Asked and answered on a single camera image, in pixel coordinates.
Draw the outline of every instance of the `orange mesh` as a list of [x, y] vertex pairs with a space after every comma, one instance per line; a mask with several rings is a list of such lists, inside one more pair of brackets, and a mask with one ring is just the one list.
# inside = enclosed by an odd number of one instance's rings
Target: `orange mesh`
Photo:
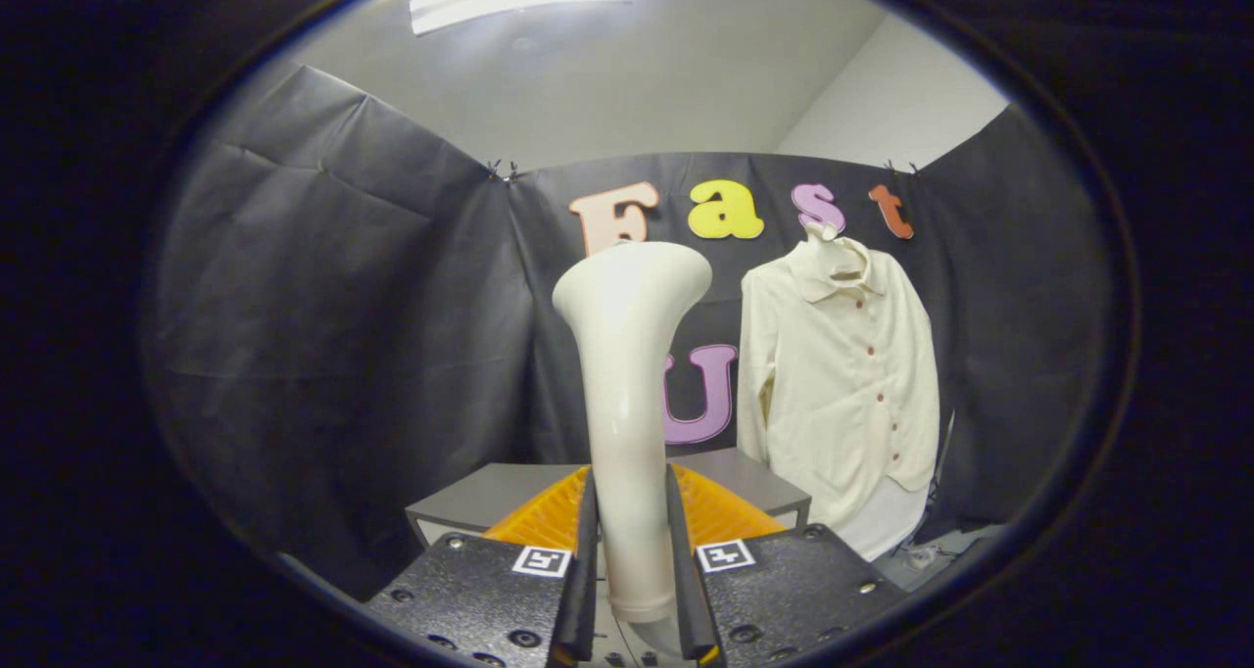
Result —
[[702, 478], [677, 464], [672, 464], [680, 495], [683, 499], [683, 516], [688, 523], [688, 548], [711, 543], [750, 539], [784, 531], [786, 528], [752, 504], [719, 483]]
[[578, 553], [579, 504], [583, 501], [583, 480], [587, 476], [588, 466], [584, 464], [522, 504], [513, 514], [488, 529], [483, 538]]

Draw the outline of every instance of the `purple letter u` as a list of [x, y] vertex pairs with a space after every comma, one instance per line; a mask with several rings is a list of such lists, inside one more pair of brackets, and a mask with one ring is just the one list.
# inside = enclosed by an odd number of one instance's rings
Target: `purple letter u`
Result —
[[[671, 396], [666, 397], [666, 419], [662, 421], [662, 430], [666, 431], [666, 441], [671, 445], [691, 445], [695, 441], [710, 440], [722, 432], [727, 424], [731, 424], [731, 361], [736, 358], [736, 348], [730, 343], [711, 343], [706, 347], [696, 347], [688, 355], [688, 361], [701, 370], [701, 381], [705, 385], [706, 410], [700, 419], [692, 421], [678, 421], [671, 415]], [[667, 372], [675, 367], [675, 358], [666, 356]]]

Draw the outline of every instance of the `white ceiling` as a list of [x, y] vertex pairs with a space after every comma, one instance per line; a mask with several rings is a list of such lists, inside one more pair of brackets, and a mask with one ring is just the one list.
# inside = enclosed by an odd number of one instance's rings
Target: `white ceiling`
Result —
[[369, 0], [291, 51], [479, 160], [774, 150], [883, 20], [869, 0], [545, 6], [424, 38]]

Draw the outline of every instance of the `black fabric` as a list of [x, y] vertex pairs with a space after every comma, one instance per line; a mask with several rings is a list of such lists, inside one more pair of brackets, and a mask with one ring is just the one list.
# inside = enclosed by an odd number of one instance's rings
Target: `black fabric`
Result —
[[[647, 239], [714, 267], [666, 375], [712, 407], [698, 347], [739, 347], [740, 281], [805, 239], [821, 183], [844, 234], [902, 263], [932, 321], [952, 444], [924, 534], [1007, 521], [1066, 446], [1101, 366], [1110, 261], [1083, 185], [1016, 109], [919, 175], [771, 154], [647, 154], [505, 182], [375, 98], [277, 66], [176, 182], [147, 328], [171, 449], [223, 519], [359, 598], [418, 553], [401, 510], [493, 461], [589, 461], [578, 352], [552, 306], [584, 256], [582, 196], [648, 182]], [[737, 182], [765, 229], [705, 239], [697, 183]], [[870, 190], [902, 201], [913, 239]], [[722, 372], [714, 372], [722, 377]], [[735, 445], [731, 419], [670, 454]]]
[[530, 296], [508, 209], [480, 164], [317, 70], [229, 115], [176, 189], [150, 390], [223, 519], [369, 597], [415, 553], [408, 504], [512, 455]]
[[958, 323], [954, 426], [924, 541], [1007, 521], [1035, 493], [1090, 407], [1116, 303], [1093, 201], [1018, 107], [919, 183], [953, 269]]

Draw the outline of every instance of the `shirt collar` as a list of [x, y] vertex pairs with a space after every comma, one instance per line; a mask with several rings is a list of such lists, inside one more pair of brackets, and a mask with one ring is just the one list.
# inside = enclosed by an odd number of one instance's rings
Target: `shirt collar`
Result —
[[849, 279], [831, 279], [823, 271], [823, 266], [814, 253], [810, 252], [811, 247], [806, 243], [796, 244], [793, 252], [789, 252], [786, 257], [789, 271], [793, 272], [793, 279], [796, 283], [798, 293], [801, 293], [801, 298], [806, 302], [819, 302], [828, 298], [838, 290], [846, 288], [860, 288], [868, 290], [870, 293], [877, 293], [877, 296], [884, 296], [884, 286], [879, 278], [879, 272], [874, 271], [870, 261], [870, 249], [863, 247], [859, 241], [850, 238], [838, 238], [830, 241], [830, 243], [820, 244], [820, 249], [850, 249], [861, 258], [863, 267], [861, 271], [855, 276], [855, 278]]

